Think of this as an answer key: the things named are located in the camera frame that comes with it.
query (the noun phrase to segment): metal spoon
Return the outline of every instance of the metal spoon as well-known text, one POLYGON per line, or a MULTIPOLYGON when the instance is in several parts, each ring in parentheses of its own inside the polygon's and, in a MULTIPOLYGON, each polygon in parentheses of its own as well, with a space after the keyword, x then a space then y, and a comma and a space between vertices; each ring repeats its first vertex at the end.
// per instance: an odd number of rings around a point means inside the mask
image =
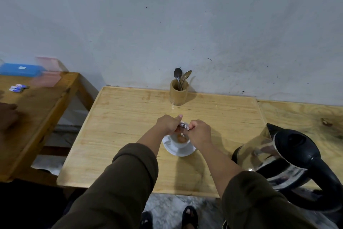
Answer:
POLYGON ((175 79, 178 80, 178 87, 179 87, 179 90, 182 91, 182 86, 181 86, 181 82, 180 82, 180 78, 182 76, 182 70, 180 68, 176 68, 175 71, 174 71, 174 77, 175 79))
POLYGON ((184 90, 183 84, 185 83, 185 80, 191 75, 191 73, 192 73, 192 70, 189 70, 189 71, 185 72, 181 77, 181 80, 182 80, 181 86, 182 86, 183 90, 184 90))

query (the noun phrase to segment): black sandal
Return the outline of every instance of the black sandal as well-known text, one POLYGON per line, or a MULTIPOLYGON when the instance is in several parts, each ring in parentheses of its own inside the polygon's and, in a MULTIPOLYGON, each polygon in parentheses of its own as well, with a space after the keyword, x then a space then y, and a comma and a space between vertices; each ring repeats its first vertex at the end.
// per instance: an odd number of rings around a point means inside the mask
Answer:
POLYGON ((146 211, 142 213, 139 229, 152 229, 152 214, 150 212, 146 211))
POLYGON ((195 208, 192 206, 186 206, 182 213, 182 228, 189 223, 194 227, 194 229, 198 228, 198 214, 195 208))

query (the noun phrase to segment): white cup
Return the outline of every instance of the white cup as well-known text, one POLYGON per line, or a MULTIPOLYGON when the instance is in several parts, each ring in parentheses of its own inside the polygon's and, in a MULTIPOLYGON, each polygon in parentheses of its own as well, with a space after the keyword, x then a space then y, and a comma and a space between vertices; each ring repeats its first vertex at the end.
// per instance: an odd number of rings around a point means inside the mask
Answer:
POLYGON ((185 137, 186 137, 188 140, 187 140, 185 143, 179 143, 179 142, 178 142, 178 139, 177 139, 178 136, 182 136, 181 133, 176 133, 176 132, 175 132, 175 133, 171 134, 171 136, 170 136, 172 144, 173 144, 175 147, 177 147, 178 149, 182 149, 182 148, 186 147, 188 144, 191 143, 191 141, 189 140, 189 137, 188 137, 187 135, 185 135, 185 137))

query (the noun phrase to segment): hand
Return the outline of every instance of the hand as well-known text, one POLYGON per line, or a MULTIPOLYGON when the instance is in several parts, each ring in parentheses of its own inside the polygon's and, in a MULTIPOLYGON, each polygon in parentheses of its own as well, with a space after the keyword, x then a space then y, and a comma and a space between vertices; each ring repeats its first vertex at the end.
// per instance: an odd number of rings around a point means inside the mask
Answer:
POLYGON ((164 115, 157 119, 156 127, 165 133, 165 135, 172 134, 182 120, 182 114, 173 118, 169 115, 164 115))
POLYGON ((17 119, 16 104, 0 103, 0 132, 10 127, 17 119))
POLYGON ((192 120, 189 124, 189 130, 183 129, 194 147, 201 151, 206 144, 212 144, 211 126, 202 120, 192 120))

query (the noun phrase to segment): electric kettle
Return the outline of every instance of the electric kettle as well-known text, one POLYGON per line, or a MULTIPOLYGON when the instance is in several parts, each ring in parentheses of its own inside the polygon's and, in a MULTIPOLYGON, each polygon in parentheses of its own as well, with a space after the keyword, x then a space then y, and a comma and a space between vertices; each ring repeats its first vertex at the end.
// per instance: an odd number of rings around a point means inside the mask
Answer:
POLYGON ((232 160, 245 170, 263 175, 289 202, 316 211, 336 211, 343 206, 343 186, 321 159, 319 149, 305 134, 267 124, 262 133, 235 150, 232 160), (312 179, 320 188, 311 200, 296 188, 312 179))

